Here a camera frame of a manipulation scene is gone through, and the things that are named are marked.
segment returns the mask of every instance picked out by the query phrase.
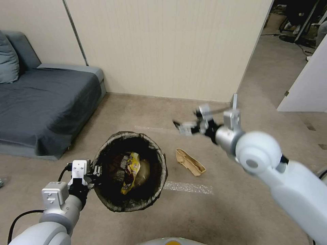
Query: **black cable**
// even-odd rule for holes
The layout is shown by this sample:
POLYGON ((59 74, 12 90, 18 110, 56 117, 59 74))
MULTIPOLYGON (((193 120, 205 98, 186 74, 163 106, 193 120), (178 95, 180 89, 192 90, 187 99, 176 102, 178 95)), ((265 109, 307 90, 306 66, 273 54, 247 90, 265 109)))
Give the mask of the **black cable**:
POLYGON ((279 33, 275 33, 275 34, 261 34, 260 36, 280 36, 279 33))
POLYGON ((25 213, 22 213, 22 214, 18 215, 18 216, 14 219, 14 221, 13 221, 13 223, 11 224, 11 227, 10 227, 10 229, 9 229, 9 234, 8 234, 8 243, 7 243, 7 244, 9 244, 9 243, 11 242, 11 240, 12 240, 14 227, 15 227, 15 224, 16 224, 17 220, 19 220, 19 218, 23 217, 23 216, 26 215, 26 214, 30 214, 30 213, 43 213, 43 211, 44 211, 44 210, 41 210, 41 209, 38 209, 38 210, 31 210, 31 211, 27 211, 27 212, 25 212, 25 213))
POLYGON ((322 179, 322 177, 323 177, 325 174, 327 174, 327 169, 326 169, 322 174, 320 174, 319 179, 322 179))
POLYGON ((61 174, 59 175, 59 178, 58 178, 58 182, 61 181, 61 178, 62 176, 64 175, 64 173, 67 171, 67 166, 61 171, 61 174))
POLYGON ((313 54, 313 53, 310 52, 310 51, 305 51, 305 50, 301 47, 301 45, 299 45, 299 44, 296 44, 296 45, 300 47, 300 49, 302 50, 302 53, 303 53, 305 56, 308 56, 306 53, 313 54))
POLYGON ((61 181, 61 178, 62 178, 62 176, 64 175, 64 173, 66 171, 71 171, 72 170, 72 166, 73 166, 72 163, 67 163, 67 165, 64 167, 64 169, 62 170, 61 174, 59 175, 58 182, 61 181))

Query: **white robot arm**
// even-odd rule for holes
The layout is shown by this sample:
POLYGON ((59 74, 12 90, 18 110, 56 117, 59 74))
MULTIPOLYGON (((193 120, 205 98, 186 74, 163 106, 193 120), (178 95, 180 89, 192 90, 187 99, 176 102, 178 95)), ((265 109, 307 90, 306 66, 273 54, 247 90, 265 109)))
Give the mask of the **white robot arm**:
POLYGON ((208 105, 199 107, 198 121, 175 126, 183 134, 209 136, 243 169, 266 183, 274 200, 317 243, 327 244, 327 185, 304 165, 289 161, 278 142, 264 132, 245 133, 239 110, 224 111, 224 124, 213 121, 208 105))
POLYGON ((50 182, 42 189, 46 208, 40 223, 15 237, 10 245, 71 244, 71 235, 79 219, 79 213, 86 203, 89 189, 93 186, 89 178, 92 175, 90 160, 74 160, 71 171, 72 179, 68 184, 62 181, 50 182))

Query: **beige wall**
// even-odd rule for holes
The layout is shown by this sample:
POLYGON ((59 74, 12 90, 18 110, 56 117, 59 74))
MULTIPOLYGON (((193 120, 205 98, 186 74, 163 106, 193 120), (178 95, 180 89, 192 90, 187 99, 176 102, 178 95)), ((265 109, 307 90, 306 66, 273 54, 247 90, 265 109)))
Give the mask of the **beige wall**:
POLYGON ((0 30, 23 32, 43 63, 85 65, 62 0, 2 0, 0 30))
POLYGON ((110 92, 229 101, 271 0, 67 0, 110 92))

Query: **chip bag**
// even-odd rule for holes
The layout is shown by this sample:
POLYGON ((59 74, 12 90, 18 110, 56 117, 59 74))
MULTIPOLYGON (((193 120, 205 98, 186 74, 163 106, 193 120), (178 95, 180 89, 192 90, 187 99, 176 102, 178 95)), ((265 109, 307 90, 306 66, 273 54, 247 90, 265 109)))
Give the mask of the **chip bag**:
POLYGON ((122 194, 126 195, 134 187, 136 175, 140 170, 140 167, 141 165, 139 155, 135 152, 132 152, 129 155, 125 166, 124 183, 120 191, 122 194))

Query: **trash can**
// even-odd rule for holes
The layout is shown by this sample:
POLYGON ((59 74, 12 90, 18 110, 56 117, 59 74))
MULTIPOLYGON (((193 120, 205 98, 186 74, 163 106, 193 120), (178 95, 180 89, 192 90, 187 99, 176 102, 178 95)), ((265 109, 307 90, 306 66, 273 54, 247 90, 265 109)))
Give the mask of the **trash can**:
POLYGON ((113 212, 132 212, 151 206, 160 196, 168 171, 165 155, 159 146, 142 133, 121 131, 113 134, 99 149, 93 168, 101 166, 101 176, 94 189, 102 203, 113 212), (136 152, 149 162, 148 179, 126 195, 121 193, 125 156, 136 152))

